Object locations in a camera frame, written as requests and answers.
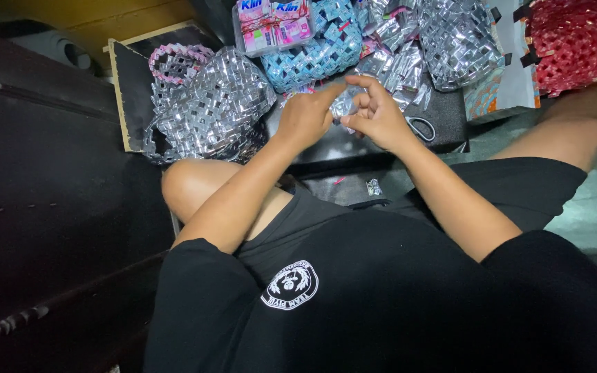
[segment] black t-shirt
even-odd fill
[[[597,372],[597,266],[528,232],[482,264],[366,210],[315,230],[266,289],[203,239],[163,264],[145,372]]]

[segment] black shorts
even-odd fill
[[[575,195],[586,179],[586,173],[575,166],[536,157],[460,163],[451,168],[524,232],[543,229],[560,215],[563,204]],[[381,209],[438,227],[416,189]],[[294,198],[286,207],[234,255],[260,285],[266,286],[305,237],[336,216],[349,212],[349,208],[320,200],[309,191],[296,188]]]

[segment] scissor handle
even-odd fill
[[[407,124],[411,127],[411,130],[414,131],[414,133],[416,133],[416,135],[418,135],[418,137],[420,137],[424,141],[429,142],[429,141],[432,141],[435,139],[435,137],[436,137],[435,126],[432,125],[432,123],[430,123],[427,119],[421,118],[421,117],[405,117],[405,120],[407,120]],[[414,125],[414,123],[413,123],[414,121],[424,123],[430,129],[431,133],[425,134],[425,132],[420,131]]]

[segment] hand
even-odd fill
[[[290,98],[273,138],[281,139],[297,154],[314,145],[333,122],[328,108],[345,87],[345,84],[330,84],[322,91]]]
[[[417,141],[395,100],[375,78],[351,75],[345,79],[349,84],[367,88],[368,93],[353,98],[358,113],[342,117],[343,125],[367,135],[377,146],[394,154],[408,141]]]

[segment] woven handbag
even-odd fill
[[[280,93],[342,72],[360,59],[361,29],[349,0],[313,3],[311,17],[317,34],[309,44],[261,56],[271,85]]]

